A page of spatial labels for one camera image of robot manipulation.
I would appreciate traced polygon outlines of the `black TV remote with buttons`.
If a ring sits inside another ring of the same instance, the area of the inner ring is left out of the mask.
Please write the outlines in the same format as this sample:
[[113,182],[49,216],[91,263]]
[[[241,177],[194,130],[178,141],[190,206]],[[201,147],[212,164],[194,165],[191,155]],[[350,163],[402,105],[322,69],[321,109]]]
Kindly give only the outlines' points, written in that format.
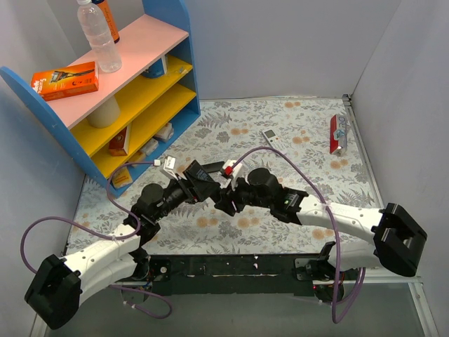
[[183,174],[189,181],[189,191],[195,201],[205,201],[220,191],[220,184],[210,177],[197,160],[194,160]]

